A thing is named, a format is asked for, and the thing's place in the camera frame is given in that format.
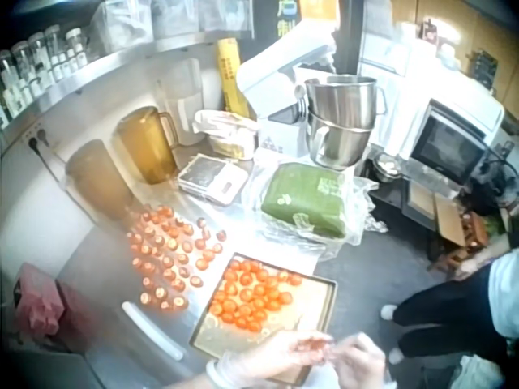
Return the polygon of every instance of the metal shelf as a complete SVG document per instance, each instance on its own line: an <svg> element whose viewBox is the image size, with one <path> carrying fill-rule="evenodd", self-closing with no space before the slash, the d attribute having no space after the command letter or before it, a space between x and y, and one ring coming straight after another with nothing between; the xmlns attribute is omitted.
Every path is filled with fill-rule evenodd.
<svg viewBox="0 0 519 389"><path fill-rule="evenodd" d="M150 57L156 53L164 53L165 51L182 49L193 45L210 44L220 39L231 37L238 39L251 38L252 33L248 31L213 31L175 36L121 50L89 63L83 69L76 71L72 76L62 79L59 83L47 89L43 95L35 99L7 125L0 137L0 156L3 156L9 147L45 112L59 104L71 93L80 90L103 75L107 75L125 65Z"/></svg>

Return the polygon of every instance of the cabinet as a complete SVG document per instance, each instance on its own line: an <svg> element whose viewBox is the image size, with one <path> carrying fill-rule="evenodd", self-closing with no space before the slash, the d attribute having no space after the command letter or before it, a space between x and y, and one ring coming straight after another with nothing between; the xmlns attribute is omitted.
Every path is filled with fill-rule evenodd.
<svg viewBox="0 0 519 389"><path fill-rule="evenodd" d="M485 50L498 61L494 78L495 98L504 103L514 68L519 60L519 39L506 28L499 27L479 15L472 39L472 51L480 49Z"/></svg>
<svg viewBox="0 0 519 389"><path fill-rule="evenodd" d="M461 35L456 47L456 58L461 61L461 70L469 69L468 55L472 51L472 40L477 26L478 12L459 0L419 0L417 23L425 17L443 20Z"/></svg>
<svg viewBox="0 0 519 389"><path fill-rule="evenodd" d="M516 64L503 105L513 116L519 118L519 62Z"/></svg>
<svg viewBox="0 0 519 389"><path fill-rule="evenodd" d="M392 21L416 23L418 0L392 0Z"/></svg>

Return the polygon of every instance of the gloved hand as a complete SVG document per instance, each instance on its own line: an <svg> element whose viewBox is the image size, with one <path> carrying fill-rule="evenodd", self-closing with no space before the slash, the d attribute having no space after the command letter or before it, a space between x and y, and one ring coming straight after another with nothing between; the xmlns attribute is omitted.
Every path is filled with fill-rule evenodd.
<svg viewBox="0 0 519 389"><path fill-rule="evenodd" d="M480 267L481 265L475 257L473 259L463 261L460 267L456 270L454 280L463 281L472 276L476 271L479 270Z"/></svg>
<svg viewBox="0 0 519 389"><path fill-rule="evenodd" d="M278 331L249 351L224 354L217 373L235 387L248 387L258 379L270 378L295 366L324 362L332 341L330 335L318 331Z"/></svg>
<svg viewBox="0 0 519 389"><path fill-rule="evenodd" d="M328 359L335 366L341 389L384 387L386 356L366 334L344 339L330 349Z"/></svg>

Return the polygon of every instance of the yellow container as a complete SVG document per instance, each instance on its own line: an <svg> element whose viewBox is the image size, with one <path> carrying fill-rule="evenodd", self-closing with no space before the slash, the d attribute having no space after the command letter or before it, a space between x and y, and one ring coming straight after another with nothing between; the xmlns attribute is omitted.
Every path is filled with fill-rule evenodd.
<svg viewBox="0 0 519 389"><path fill-rule="evenodd" d="M218 68L220 70L221 86L225 97L225 107L230 112L249 118L247 100L236 86L236 74L241 64L236 39L229 38L219 40Z"/></svg>

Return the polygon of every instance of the green dough block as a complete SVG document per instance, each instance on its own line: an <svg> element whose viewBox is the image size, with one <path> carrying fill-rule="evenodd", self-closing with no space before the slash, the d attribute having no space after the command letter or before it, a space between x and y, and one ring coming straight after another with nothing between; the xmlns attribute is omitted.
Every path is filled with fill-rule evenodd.
<svg viewBox="0 0 519 389"><path fill-rule="evenodd" d="M317 235L344 238L343 181L333 170L283 164L272 177L261 210L290 224L313 225Z"/></svg>

